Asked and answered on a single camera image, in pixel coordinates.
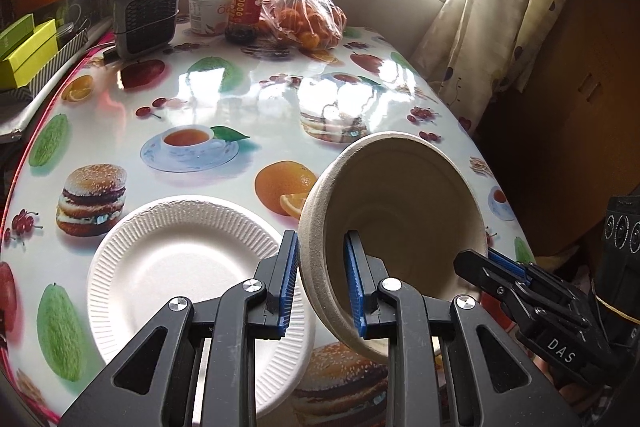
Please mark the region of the white paper plate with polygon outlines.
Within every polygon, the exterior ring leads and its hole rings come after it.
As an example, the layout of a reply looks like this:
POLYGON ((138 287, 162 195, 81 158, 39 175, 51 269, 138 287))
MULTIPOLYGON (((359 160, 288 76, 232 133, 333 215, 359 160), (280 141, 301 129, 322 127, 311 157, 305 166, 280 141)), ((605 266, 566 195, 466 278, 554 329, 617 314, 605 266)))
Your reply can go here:
POLYGON ((93 256, 91 334, 111 362, 171 298, 221 296, 277 254, 281 233, 254 212, 210 196, 172 196, 122 218, 93 256))

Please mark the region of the beige pulp bowl large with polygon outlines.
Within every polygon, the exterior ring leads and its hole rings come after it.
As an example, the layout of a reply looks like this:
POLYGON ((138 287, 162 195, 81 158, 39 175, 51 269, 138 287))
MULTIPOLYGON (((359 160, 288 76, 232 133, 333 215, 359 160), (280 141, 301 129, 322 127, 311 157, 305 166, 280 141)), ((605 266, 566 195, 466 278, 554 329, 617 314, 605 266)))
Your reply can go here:
POLYGON ((454 258, 487 253, 485 225, 469 185, 452 161, 414 135, 378 132, 343 150, 309 193, 298 224, 299 270, 319 320, 347 347, 387 360, 384 340, 359 337, 349 306, 344 235, 391 277, 442 300, 480 291, 454 272, 454 258))

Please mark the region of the fruit print tablecloth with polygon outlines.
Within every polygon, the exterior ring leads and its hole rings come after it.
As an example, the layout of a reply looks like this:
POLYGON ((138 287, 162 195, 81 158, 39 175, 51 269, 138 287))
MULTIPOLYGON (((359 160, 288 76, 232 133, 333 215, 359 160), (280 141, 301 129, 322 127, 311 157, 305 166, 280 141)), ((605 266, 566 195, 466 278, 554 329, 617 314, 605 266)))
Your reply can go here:
POLYGON ((35 228, 1 251, 1 361, 43 425, 55 425, 102 365, 86 289, 101 234, 63 231, 58 201, 75 171, 122 190, 122 212, 176 195, 234 202, 276 230, 294 227, 262 195, 261 172, 319 176, 352 141, 401 131, 454 162, 483 216, 487 240, 532 255, 480 151, 448 107, 380 35, 350 28, 326 52, 271 43, 232 46, 179 26, 167 49, 130 64, 91 55, 56 91, 18 166, 4 217, 35 228))

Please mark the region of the floral curtain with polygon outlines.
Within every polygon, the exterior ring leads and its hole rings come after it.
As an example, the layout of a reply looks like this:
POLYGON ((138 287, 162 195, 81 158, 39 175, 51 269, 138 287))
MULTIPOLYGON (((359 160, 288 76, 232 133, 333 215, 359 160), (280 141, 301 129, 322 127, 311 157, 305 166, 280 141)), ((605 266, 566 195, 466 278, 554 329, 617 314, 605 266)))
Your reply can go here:
POLYGON ((467 132, 499 93, 523 90, 566 0, 447 0, 411 62, 467 132))

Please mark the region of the red label sauce jar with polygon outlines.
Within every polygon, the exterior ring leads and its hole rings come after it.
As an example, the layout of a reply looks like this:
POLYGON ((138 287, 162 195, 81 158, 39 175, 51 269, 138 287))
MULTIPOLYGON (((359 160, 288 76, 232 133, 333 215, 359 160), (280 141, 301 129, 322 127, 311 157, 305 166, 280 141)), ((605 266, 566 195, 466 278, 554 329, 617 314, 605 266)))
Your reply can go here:
POLYGON ((224 36, 232 43, 252 42, 258 31, 264 0, 231 0, 224 36))

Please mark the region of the black small heater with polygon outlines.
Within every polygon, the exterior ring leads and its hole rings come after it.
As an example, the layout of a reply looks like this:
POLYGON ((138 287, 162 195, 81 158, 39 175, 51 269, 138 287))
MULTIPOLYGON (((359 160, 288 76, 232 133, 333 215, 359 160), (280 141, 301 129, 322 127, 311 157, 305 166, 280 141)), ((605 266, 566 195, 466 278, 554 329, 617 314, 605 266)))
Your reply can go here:
POLYGON ((179 0, 114 0, 117 55, 132 60, 166 46, 174 38, 179 0))

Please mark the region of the striped box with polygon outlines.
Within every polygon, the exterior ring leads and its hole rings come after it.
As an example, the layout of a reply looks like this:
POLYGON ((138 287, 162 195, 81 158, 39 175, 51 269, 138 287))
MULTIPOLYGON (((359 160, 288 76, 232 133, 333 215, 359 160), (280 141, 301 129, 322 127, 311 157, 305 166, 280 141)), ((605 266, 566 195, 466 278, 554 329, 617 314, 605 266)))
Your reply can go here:
POLYGON ((87 47, 88 40, 88 30, 83 29, 69 43, 66 43, 61 51, 58 51, 54 57, 50 58, 29 83, 21 88, 3 91, 0 95, 1 105, 8 106, 15 103, 31 102, 47 86, 50 80, 58 72, 61 72, 67 62, 87 47))

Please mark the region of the yellow green box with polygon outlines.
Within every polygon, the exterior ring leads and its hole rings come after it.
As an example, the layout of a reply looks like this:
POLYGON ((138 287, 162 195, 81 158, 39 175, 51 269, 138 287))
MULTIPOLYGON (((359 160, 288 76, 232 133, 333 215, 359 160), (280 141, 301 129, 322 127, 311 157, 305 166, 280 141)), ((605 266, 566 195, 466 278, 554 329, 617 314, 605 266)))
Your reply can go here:
POLYGON ((1 90, 26 86, 58 53, 55 20, 35 27, 34 33, 1 61, 1 90))

